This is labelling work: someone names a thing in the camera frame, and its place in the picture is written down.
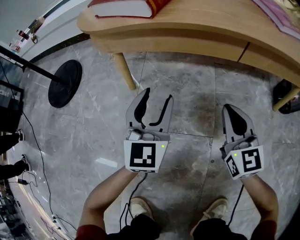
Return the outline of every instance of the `white sneaker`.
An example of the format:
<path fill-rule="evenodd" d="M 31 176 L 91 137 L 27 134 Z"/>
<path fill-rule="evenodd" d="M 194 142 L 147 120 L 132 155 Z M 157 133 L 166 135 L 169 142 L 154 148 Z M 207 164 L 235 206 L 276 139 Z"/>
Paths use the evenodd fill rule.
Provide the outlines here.
<path fill-rule="evenodd" d="M 131 199 L 130 211 L 134 218 L 140 214 L 145 214 L 148 217 L 150 217 L 152 220 L 154 220 L 150 206 L 142 198 L 135 197 Z"/>
<path fill-rule="evenodd" d="M 222 218 L 226 212 L 227 205 L 228 205 L 228 200 L 226 198 L 219 198 L 216 201 L 214 201 L 209 206 L 209 208 L 203 212 L 203 217 L 196 224 L 196 226 L 193 227 L 190 235 L 193 236 L 193 233 L 200 222 L 205 221 L 210 218 Z"/>
<path fill-rule="evenodd" d="M 19 128 L 16 133 L 20 136 L 19 141 L 25 141 L 25 135 L 22 129 Z"/>
<path fill-rule="evenodd" d="M 22 160 L 27 164 L 26 171 L 32 171 L 31 165 L 30 165 L 30 163 L 28 162 L 28 159 L 27 159 L 27 157 L 26 157 L 25 154 L 22 154 Z"/>

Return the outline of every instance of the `curved wooden desk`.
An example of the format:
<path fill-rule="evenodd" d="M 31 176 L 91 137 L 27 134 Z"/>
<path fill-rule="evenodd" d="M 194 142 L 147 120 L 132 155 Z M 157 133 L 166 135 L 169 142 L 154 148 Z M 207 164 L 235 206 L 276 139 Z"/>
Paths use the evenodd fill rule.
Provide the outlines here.
<path fill-rule="evenodd" d="M 114 53 L 130 89 L 135 88 L 124 52 L 195 53 L 238 61 L 284 78 L 300 91 L 300 41 L 281 33 L 251 0 L 171 0 L 154 19 L 97 19 L 89 8 L 78 28 L 100 51 Z"/>

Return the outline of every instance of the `black round base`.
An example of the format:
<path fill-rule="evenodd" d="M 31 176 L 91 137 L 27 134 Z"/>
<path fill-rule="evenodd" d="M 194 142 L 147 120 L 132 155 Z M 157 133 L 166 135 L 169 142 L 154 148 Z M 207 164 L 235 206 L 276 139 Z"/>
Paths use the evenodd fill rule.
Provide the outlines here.
<path fill-rule="evenodd" d="M 69 60 L 60 66 L 54 75 L 61 82 L 52 80 L 49 86 L 48 99 L 51 106 L 62 108 L 71 101 L 79 87 L 82 73 L 83 68 L 76 60 Z"/>

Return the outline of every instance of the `pink book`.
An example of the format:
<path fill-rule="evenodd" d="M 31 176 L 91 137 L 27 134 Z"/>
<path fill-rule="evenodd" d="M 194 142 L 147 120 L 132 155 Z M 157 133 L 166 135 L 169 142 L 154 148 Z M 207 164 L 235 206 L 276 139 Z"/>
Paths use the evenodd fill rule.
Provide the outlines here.
<path fill-rule="evenodd" d="M 292 23 L 290 16 L 274 0 L 252 0 L 276 24 L 278 29 L 300 40 L 300 30 Z"/>

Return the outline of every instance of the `white marker cube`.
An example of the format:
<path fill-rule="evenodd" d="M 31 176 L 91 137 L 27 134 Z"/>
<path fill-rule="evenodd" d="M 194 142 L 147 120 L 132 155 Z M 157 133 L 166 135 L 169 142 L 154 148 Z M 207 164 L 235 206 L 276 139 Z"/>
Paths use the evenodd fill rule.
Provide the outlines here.
<path fill-rule="evenodd" d="M 263 146 L 230 151 L 225 163 L 233 180 L 255 175 L 264 168 Z"/>
<path fill-rule="evenodd" d="M 157 173 L 168 141 L 124 141 L 125 167 L 132 172 Z"/>

